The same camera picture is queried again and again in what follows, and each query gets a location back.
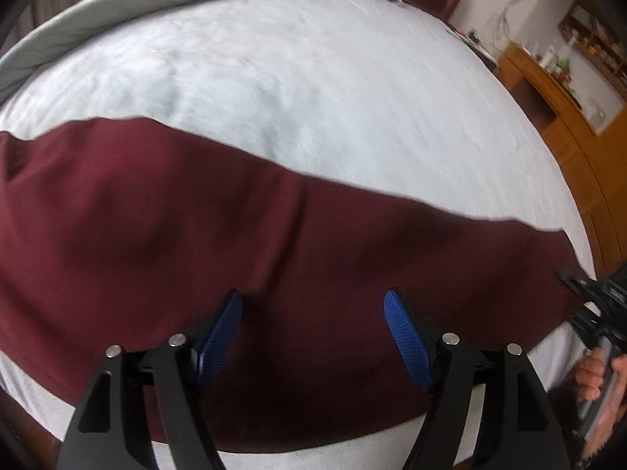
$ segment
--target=finger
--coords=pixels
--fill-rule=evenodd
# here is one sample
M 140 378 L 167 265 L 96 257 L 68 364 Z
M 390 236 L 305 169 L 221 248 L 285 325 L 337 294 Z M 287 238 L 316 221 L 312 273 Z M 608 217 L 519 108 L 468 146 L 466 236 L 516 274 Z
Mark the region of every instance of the finger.
M 588 356 L 592 357 L 593 359 L 597 359 L 597 360 L 601 360 L 603 361 L 603 358 L 605 357 L 605 352 L 603 351 L 603 348 L 595 348 L 594 350 L 592 350 Z
M 612 369 L 617 373 L 627 373 L 627 355 L 621 355 L 612 360 Z
M 605 372 L 603 362 L 593 358 L 592 356 L 581 359 L 579 367 L 597 376 L 603 376 L 603 373 Z
M 613 425 L 617 421 L 616 415 L 623 402 L 625 387 L 627 386 L 627 373 L 617 373 L 617 375 L 618 379 L 614 389 L 611 391 L 607 406 L 599 419 L 599 422 L 607 422 L 610 425 Z
M 603 385 L 602 376 L 595 375 L 583 368 L 579 368 L 575 371 L 575 381 L 583 387 L 596 387 L 598 389 Z
M 579 400 L 584 401 L 589 399 L 590 401 L 594 401 L 598 399 L 601 395 L 600 389 L 598 387 L 579 387 L 577 392 L 577 397 Z

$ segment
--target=bed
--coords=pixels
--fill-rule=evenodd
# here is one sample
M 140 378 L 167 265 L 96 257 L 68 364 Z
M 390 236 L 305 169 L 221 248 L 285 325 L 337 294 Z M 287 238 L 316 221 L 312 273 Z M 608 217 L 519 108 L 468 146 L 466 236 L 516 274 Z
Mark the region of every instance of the bed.
M 594 276 L 573 197 L 522 110 L 446 25 L 398 0 L 86 0 L 2 58 L 0 98 L 0 128 L 22 139 L 141 115 L 297 172 L 562 228 Z M 548 389 L 581 350 L 562 325 L 530 359 Z M 63 438 L 72 407 L 3 353 L 0 385 Z M 476 392 L 458 461 L 472 454 Z M 228 468 L 400 468 L 421 422 L 223 458 Z M 167 446 L 155 447 L 172 468 Z

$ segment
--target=wooden shelf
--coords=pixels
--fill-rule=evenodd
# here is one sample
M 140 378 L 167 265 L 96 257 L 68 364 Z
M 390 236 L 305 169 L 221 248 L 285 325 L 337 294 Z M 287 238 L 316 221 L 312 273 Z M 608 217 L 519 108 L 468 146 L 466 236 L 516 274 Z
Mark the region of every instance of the wooden shelf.
M 568 31 L 563 30 L 562 28 L 560 28 L 559 31 L 566 42 L 571 39 L 572 35 L 568 33 Z M 594 65 L 594 67 L 609 81 L 609 83 L 623 98 L 623 101 L 627 101 L 627 87 L 623 83 L 621 83 L 616 74 L 613 73 L 609 67 L 607 67 L 603 60 L 601 60 L 598 55 L 593 55 L 592 53 L 590 53 L 587 47 L 580 42 L 575 42 L 573 47 L 577 51 L 579 51 L 592 65 Z
M 594 40 L 594 42 L 598 43 L 599 46 L 603 48 L 603 50 L 612 56 L 614 60 L 616 60 L 619 64 L 625 62 L 625 59 L 619 55 L 616 51 L 612 49 L 612 46 L 609 45 L 607 40 L 603 39 L 595 30 L 590 29 L 585 23 L 582 23 L 579 19 L 572 15 L 567 15 L 562 20 L 562 26 L 565 26 L 568 23 L 570 28 L 575 28 L 578 31 L 580 39 L 582 37 L 587 37 L 588 40 Z

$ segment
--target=metal rivet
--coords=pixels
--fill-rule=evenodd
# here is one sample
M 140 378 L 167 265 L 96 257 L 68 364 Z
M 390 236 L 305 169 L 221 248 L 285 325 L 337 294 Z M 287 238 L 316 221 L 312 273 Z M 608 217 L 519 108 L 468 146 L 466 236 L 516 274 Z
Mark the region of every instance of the metal rivet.
M 174 334 L 174 336 L 170 336 L 167 342 L 171 347 L 180 347 L 185 344 L 185 341 L 187 341 L 185 334 Z
M 119 354 L 121 354 L 121 346 L 111 345 L 110 347 L 107 348 L 107 351 L 105 352 L 105 354 L 109 358 L 117 357 Z
M 522 348 L 516 343 L 509 343 L 507 345 L 507 351 L 512 355 L 522 355 Z
M 447 332 L 442 336 L 442 341 L 444 341 L 447 345 L 456 345 L 460 342 L 460 337 L 452 332 Z

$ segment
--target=wooden cabinet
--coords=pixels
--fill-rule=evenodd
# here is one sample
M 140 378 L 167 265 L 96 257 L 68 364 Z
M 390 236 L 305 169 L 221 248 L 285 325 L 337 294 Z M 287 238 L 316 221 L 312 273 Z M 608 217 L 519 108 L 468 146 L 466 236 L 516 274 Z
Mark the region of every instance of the wooden cabinet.
M 581 214 L 597 277 L 607 276 L 627 260 L 627 112 L 597 136 L 570 96 L 519 47 L 512 46 L 498 65 L 497 78 L 559 164 Z

